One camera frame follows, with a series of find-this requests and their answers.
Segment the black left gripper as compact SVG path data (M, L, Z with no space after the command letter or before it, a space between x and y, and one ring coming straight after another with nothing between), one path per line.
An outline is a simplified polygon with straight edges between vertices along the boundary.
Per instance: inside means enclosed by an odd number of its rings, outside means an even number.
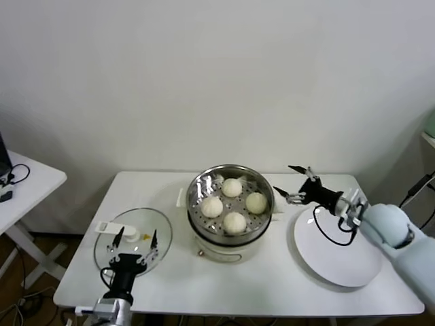
M107 245L107 264L114 273L108 298L132 298L131 292L137 275L144 273L147 267L154 267L158 263L158 232L154 230L152 236L146 234L138 245L137 253L123 253L119 250L124 227L115 235L112 243Z

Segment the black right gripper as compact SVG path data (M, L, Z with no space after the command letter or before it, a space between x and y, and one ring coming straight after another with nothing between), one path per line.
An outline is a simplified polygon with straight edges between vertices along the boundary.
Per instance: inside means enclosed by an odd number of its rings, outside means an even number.
M343 195L342 191L335 192L322 185L321 179L310 166L288 165L290 169L305 175L307 178L300 188L300 192L290 194L285 190L273 186L273 189L282 196L288 204L309 204L315 202L327 209L331 214L336 214L336 207Z

